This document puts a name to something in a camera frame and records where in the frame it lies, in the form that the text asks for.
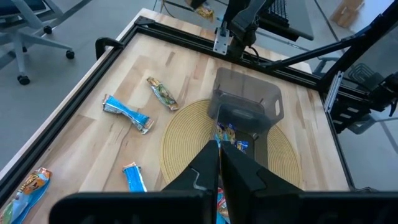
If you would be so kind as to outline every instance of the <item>floor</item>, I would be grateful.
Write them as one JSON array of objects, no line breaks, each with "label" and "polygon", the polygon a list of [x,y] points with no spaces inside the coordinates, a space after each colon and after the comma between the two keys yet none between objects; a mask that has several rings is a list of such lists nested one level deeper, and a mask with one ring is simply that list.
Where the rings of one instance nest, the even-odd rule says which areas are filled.
[{"label": "floor", "polygon": [[[161,10],[160,0],[53,1],[68,14],[68,18],[46,38],[73,46],[76,57],[74,60],[67,60],[63,50],[38,45],[29,47],[25,55],[25,65],[31,83],[21,86],[16,80],[18,70],[12,46],[0,46],[0,101],[2,102],[0,105],[0,141],[2,142],[0,168],[6,165],[94,64],[94,44],[98,37],[116,37],[142,7],[155,11]],[[325,20],[328,18],[327,9],[330,8],[328,0],[303,1],[307,5],[312,22],[314,41],[299,39],[292,42],[259,29],[256,45],[280,54],[294,56],[353,34]],[[185,6],[184,0],[172,2]],[[218,18],[222,18],[227,2],[228,0],[209,1]],[[178,19],[209,29],[214,29],[220,24],[219,20],[210,23],[190,11],[170,4],[167,5],[167,9]],[[341,55],[342,51],[337,51],[328,56],[340,57]],[[318,63],[318,59],[309,61],[312,69],[315,69]],[[384,125],[393,133],[398,131],[398,123],[395,122],[398,121],[390,121]],[[344,131],[339,138],[357,188],[371,186],[381,190],[398,190],[398,180],[382,175],[385,170],[398,170],[398,162],[396,162],[398,154],[388,149],[392,144],[390,139],[372,141],[374,138],[382,138],[379,138],[379,135],[383,133],[384,128],[380,126],[381,124],[374,125],[362,135]],[[352,139],[361,141],[363,146],[366,146],[366,150],[362,150],[359,144],[353,143]]]}]

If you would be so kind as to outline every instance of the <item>chair wheel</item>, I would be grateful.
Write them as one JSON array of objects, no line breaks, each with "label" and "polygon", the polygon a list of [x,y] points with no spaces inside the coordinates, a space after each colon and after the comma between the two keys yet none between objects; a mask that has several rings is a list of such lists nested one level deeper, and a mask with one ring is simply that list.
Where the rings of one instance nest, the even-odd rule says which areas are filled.
[{"label": "chair wheel", "polygon": [[75,58],[75,53],[71,50],[67,50],[67,54],[66,54],[68,59],[74,59]]},{"label": "chair wheel", "polygon": [[30,83],[29,78],[25,75],[19,75],[17,79],[21,85],[28,85]]},{"label": "chair wheel", "polygon": [[43,31],[44,31],[46,34],[52,34],[52,28],[51,28],[50,26],[45,26],[45,27],[43,28]]}]

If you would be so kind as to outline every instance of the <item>chair base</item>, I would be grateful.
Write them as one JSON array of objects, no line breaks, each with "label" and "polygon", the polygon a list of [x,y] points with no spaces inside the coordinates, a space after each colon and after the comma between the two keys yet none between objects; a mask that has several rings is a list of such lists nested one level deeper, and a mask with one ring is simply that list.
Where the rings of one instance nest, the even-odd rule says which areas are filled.
[{"label": "chair base", "polygon": [[25,34],[23,32],[12,32],[6,35],[0,36],[0,45],[13,43],[14,50],[17,58],[17,64],[19,69],[18,81],[21,85],[29,84],[29,78],[25,75],[25,61],[24,52],[27,51],[25,43],[39,44],[49,47],[55,47],[59,49],[66,49],[66,57],[68,59],[75,58],[75,53],[71,46],[61,44],[53,40],[48,40],[42,37],[38,37],[32,34]]}]

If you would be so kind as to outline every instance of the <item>black metal bracket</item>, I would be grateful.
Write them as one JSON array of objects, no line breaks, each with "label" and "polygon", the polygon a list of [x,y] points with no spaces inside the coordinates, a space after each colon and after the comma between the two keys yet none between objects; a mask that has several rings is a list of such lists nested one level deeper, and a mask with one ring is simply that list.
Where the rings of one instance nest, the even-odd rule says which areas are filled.
[{"label": "black metal bracket", "polygon": [[124,44],[120,41],[111,39],[109,37],[101,37],[95,42],[95,54],[97,60],[105,53],[106,47],[116,47],[118,49],[123,49]]}]

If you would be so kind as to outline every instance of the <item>yellow snack wrapper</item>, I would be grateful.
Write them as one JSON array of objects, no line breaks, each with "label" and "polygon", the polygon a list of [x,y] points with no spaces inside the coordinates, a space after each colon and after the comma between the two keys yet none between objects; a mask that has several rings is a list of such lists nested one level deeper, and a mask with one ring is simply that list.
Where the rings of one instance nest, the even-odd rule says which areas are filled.
[{"label": "yellow snack wrapper", "polygon": [[[191,6],[192,0],[185,0],[185,2]],[[208,19],[210,22],[214,22],[214,10],[212,10],[208,3],[204,2],[201,6],[194,10],[197,14],[199,14],[199,16]]]}]

